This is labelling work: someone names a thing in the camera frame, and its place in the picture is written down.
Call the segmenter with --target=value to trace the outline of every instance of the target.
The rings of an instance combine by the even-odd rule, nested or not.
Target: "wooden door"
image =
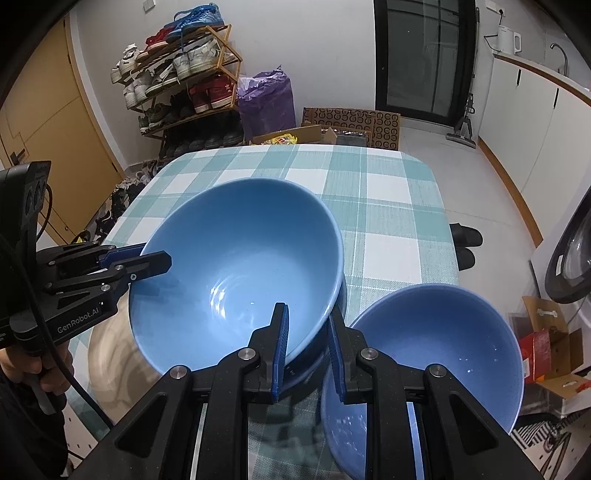
[[[18,76],[0,109],[0,138],[5,167],[51,160],[48,233],[58,244],[84,230],[121,181],[77,86],[65,22],[49,31]]]

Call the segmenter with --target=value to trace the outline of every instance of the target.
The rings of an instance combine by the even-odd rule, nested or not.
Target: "white sneaker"
[[[214,38],[200,47],[187,52],[189,56],[189,69],[191,75],[211,69],[217,65],[220,56],[220,47]]]
[[[129,45],[123,51],[123,58],[119,62],[119,71],[121,72],[121,76],[125,77],[131,70],[137,67],[137,56],[139,54],[138,47],[135,43]]]
[[[174,68],[177,71],[177,76],[179,80],[184,80],[187,77],[191,76],[191,68],[189,64],[189,56],[187,53],[179,53],[173,59]]]
[[[133,82],[123,89],[123,95],[125,96],[125,106],[127,107],[127,110],[133,108],[134,106],[137,106],[138,101],[135,97],[135,89]]]
[[[111,83],[117,83],[123,78],[121,76],[121,72],[119,71],[119,63],[120,62],[117,62],[117,65],[111,68]]]
[[[141,72],[134,80],[135,99],[138,103],[144,103],[146,97],[146,90],[152,86],[152,73],[149,70]]]

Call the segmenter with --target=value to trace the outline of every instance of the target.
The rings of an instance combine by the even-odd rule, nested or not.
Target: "human hand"
[[[68,370],[74,374],[72,354],[68,350],[69,343],[69,341],[61,343],[56,348]],[[45,368],[46,371],[39,379],[41,388],[45,392],[61,395],[70,388],[70,383],[60,372],[49,353],[46,353],[42,357],[28,356],[19,345],[11,345],[0,349],[0,367],[2,367],[8,379],[15,383],[20,383],[25,373],[39,374],[42,368]]]

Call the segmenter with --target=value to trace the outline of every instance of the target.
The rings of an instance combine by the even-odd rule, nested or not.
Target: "checkered tablecloth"
[[[374,148],[265,145],[186,154],[156,175],[105,242],[118,247],[145,242],[170,212],[199,192],[244,177],[294,181],[329,207],[345,247],[347,325],[399,288],[458,282],[449,223],[431,170],[404,153]],[[85,332],[70,347],[85,386],[89,337]],[[320,422],[322,376],[317,372],[276,405],[251,407],[253,480],[340,478]],[[69,400],[91,433],[101,437],[100,421],[72,389]]]

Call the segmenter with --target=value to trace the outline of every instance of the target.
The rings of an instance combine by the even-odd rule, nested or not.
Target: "black cable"
[[[72,452],[72,451],[71,451],[71,450],[70,450],[68,447],[64,447],[64,446],[63,446],[61,443],[57,443],[57,442],[56,442],[54,439],[52,439],[52,438],[51,438],[51,437],[50,437],[50,436],[49,436],[47,433],[45,433],[45,432],[44,432],[44,431],[41,429],[41,427],[40,427],[39,425],[37,425],[37,424],[35,423],[35,421],[34,421],[34,420],[33,420],[33,419],[32,419],[32,418],[29,416],[29,414],[28,414],[27,410],[25,409],[25,407],[23,407],[23,406],[21,405],[21,402],[19,401],[19,399],[18,399],[18,397],[17,397],[17,394],[16,394],[16,393],[14,393],[14,392],[12,391],[12,388],[7,388],[6,390],[10,390],[10,394],[12,395],[12,398],[14,399],[15,403],[18,405],[18,408],[20,408],[20,409],[21,409],[21,412],[22,412],[22,414],[23,414],[23,415],[24,415],[24,416],[27,418],[27,420],[29,421],[29,423],[35,427],[36,431],[38,431],[38,432],[39,432],[39,434],[40,434],[40,435],[41,435],[43,438],[45,438],[45,440],[47,440],[47,441],[48,441],[48,442],[50,442],[52,445],[54,445],[54,446],[58,447],[58,448],[59,448],[59,449],[61,449],[61,450],[67,450],[67,452],[68,452],[70,455],[72,455],[72,456],[74,456],[74,457],[78,458],[78,460],[84,460],[84,457],[81,457],[81,456],[80,456],[80,455],[78,455],[77,453],[74,453],[74,452]]]
[[[18,273],[18,276],[21,279],[22,285],[25,289],[25,295],[27,296],[27,300],[28,300],[29,306],[31,308],[31,313],[35,317],[35,322],[37,323],[37,326],[41,332],[41,335],[42,335],[43,339],[45,340],[46,347],[49,350],[49,353],[51,354],[51,356],[53,357],[53,360],[56,363],[58,369],[64,375],[66,380],[68,380],[70,385],[72,385],[74,390],[76,390],[78,392],[78,395],[80,395],[84,399],[84,401],[89,405],[89,407],[92,408],[92,410],[94,410],[96,412],[96,414],[100,417],[100,419],[103,422],[105,422],[105,424],[109,427],[109,429],[113,428],[113,422],[111,421],[111,419],[96,404],[96,402],[88,394],[88,392],[86,390],[84,390],[84,388],[82,388],[82,386],[78,383],[78,380],[76,380],[74,378],[74,375],[72,375],[70,373],[70,371],[68,370],[68,367],[66,367],[66,364],[61,359],[60,354],[57,352],[57,348],[51,338],[49,328],[47,327],[47,325],[45,323],[45,318],[43,318],[43,313],[42,313],[41,309],[39,308],[39,303],[38,303],[37,298],[35,296],[35,290],[33,289],[33,286],[31,285],[31,281],[28,278],[27,272],[25,271],[25,268],[22,266],[22,263],[18,260],[14,250],[12,249],[12,247],[10,246],[8,241],[2,235],[0,235],[0,249],[2,250],[2,253],[4,254],[4,257],[10,262],[13,269]]]
[[[498,36],[499,36],[499,35],[484,35],[484,39],[485,39],[486,43],[488,43],[488,39],[489,39],[489,38],[492,38],[492,37],[498,37]],[[500,50],[497,50],[496,48],[493,48],[493,47],[491,47],[491,44],[490,44],[490,43],[488,43],[488,46],[489,46],[489,47],[491,48],[491,50],[493,50],[493,51],[500,51]]]
[[[568,322],[566,322],[566,326],[568,326],[570,324],[570,322],[572,322],[574,320],[574,318],[579,314],[579,312],[581,311],[581,308],[583,308],[583,305],[585,305],[586,300],[587,300],[587,298],[585,297],[583,299],[583,301],[581,302],[581,305],[579,305],[579,308],[577,309],[577,311],[575,313],[573,313],[573,316],[570,318],[570,320]]]
[[[37,233],[37,240],[41,238],[41,234],[45,231],[45,227],[49,223],[49,215],[51,213],[51,209],[53,208],[53,192],[51,191],[51,187],[49,184],[46,183],[45,188],[47,189],[47,193],[49,194],[49,205],[47,206],[47,215],[45,215],[45,221],[41,226],[41,230]]]

